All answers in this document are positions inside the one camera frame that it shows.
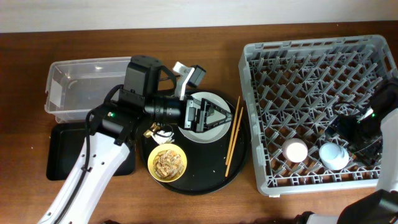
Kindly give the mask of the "white round plate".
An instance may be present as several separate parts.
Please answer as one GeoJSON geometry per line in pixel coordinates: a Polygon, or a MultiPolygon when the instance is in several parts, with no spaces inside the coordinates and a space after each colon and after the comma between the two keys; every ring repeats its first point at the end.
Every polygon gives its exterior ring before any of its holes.
{"type": "MultiPolygon", "coordinates": [[[[201,101],[202,98],[205,98],[212,103],[218,105],[219,107],[223,108],[224,110],[230,112],[231,109],[229,108],[229,105],[227,102],[220,97],[217,94],[207,92],[207,91],[200,91],[196,93],[191,93],[191,96],[196,99],[201,101]]],[[[206,131],[204,133],[195,133],[193,131],[188,131],[184,130],[182,128],[178,128],[179,131],[189,140],[197,143],[211,143],[219,140],[222,138],[229,130],[229,127],[231,126],[231,122],[227,122],[225,124],[222,124],[220,126],[217,126],[209,131],[206,131]]]]}

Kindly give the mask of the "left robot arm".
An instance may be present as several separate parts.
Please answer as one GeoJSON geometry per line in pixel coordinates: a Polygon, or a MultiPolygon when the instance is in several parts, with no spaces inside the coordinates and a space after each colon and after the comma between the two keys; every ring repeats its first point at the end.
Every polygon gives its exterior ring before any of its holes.
{"type": "Polygon", "coordinates": [[[177,125],[204,133],[232,120],[232,114],[206,98],[196,100],[186,87],[200,84],[206,71],[176,62],[136,55],[122,84],[85,118],[80,155],[40,223],[88,223],[106,186],[131,147],[153,124],[177,125]]]}

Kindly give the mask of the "blue cup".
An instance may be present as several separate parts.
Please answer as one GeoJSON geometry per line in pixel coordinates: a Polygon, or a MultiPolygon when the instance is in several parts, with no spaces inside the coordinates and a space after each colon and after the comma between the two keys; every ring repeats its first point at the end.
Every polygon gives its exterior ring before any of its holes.
{"type": "Polygon", "coordinates": [[[325,143],[319,149],[320,159],[323,165],[330,170],[341,170],[348,165],[348,151],[335,143],[325,143]]]}

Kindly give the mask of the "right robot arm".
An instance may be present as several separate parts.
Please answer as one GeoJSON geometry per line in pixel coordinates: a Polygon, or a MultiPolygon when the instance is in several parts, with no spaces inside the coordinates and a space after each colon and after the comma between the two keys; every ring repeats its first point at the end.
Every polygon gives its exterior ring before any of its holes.
{"type": "Polygon", "coordinates": [[[397,223],[397,78],[378,87],[368,105],[373,114],[354,127],[356,137],[374,135],[379,126],[382,157],[376,191],[351,205],[338,216],[303,212],[292,223],[397,223]]]}

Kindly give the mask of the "wooden chopstick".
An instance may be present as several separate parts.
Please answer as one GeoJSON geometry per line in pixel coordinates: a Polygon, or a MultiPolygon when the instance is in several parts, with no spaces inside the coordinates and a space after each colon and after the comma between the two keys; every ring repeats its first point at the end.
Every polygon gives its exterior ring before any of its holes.
{"type": "Polygon", "coordinates": [[[237,142],[237,138],[238,138],[238,134],[239,134],[239,129],[240,129],[241,121],[242,121],[242,117],[243,117],[243,110],[244,110],[244,108],[242,107],[240,109],[239,117],[237,119],[236,126],[234,128],[233,138],[232,138],[232,141],[231,141],[231,147],[229,149],[229,157],[228,157],[228,160],[227,160],[228,163],[226,165],[226,172],[225,172],[225,175],[224,175],[225,177],[227,177],[229,175],[229,170],[230,170],[232,159],[233,159],[234,149],[235,149],[235,146],[236,146],[236,142],[237,142]]]}
{"type": "Polygon", "coordinates": [[[234,138],[234,133],[235,133],[235,129],[236,129],[236,121],[237,121],[237,118],[238,118],[238,108],[239,108],[239,104],[240,104],[240,98],[241,97],[238,96],[237,105],[235,107],[236,110],[235,110],[235,113],[234,113],[233,127],[232,127],[232,130],[231,130],[231,136],[230,136],[230,140],[229,140],[229,147],[228,147],[228,152],[227,152],[226,161],[225,161],[225,165],[226,166],[228,165],[229,158],[230,158],[230,155],[231,155],[233,138],[234,138]]]}

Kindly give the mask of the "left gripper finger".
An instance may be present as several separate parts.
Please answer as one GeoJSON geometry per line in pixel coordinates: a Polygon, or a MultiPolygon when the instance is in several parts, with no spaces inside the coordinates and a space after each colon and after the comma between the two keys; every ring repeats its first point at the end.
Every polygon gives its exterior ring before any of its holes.
{"type": "Polygon", "coordinates": [[[223,119],[219,119],[219,120],[217,120],[217,121],[214,121],[214,122],[212,122],[212,123],[209,123],[209,124],[205,124],[205,129],[213,129],[213,128],[215,128],[215,127],[218,127],[218,126],[220,126],[220,125],[223,125],[223,124],[225,124],[225,123],[228,123],[228,122],[230,122],[232,120],[232,118],[230,117],[230,116],[227,116],[227,117],[225,117],[225,118],[223,118],[223,119]]]}
{"type": "Polygon", "coordinates": [[[231,118],[232,114],[227,110],[223,109],[222,107],[218,106],[217,104],[211,102],[203,98],[201,100],[201,106],[203,107],[203,111],[205,112],[205,116],[213,116],[215,111],[221,113],[225,116],[225,118],[231,118]]]}

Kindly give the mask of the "pink cup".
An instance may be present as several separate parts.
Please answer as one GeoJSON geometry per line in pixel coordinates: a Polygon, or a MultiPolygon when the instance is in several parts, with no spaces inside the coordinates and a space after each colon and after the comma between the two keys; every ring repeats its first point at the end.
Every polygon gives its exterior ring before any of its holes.
{"type": "Polygon", "coordinates": [[[308,147],[301,139],[288,139],[282,145],[282,154],[290,162],[302,162],[308,155],[308,147]]]}

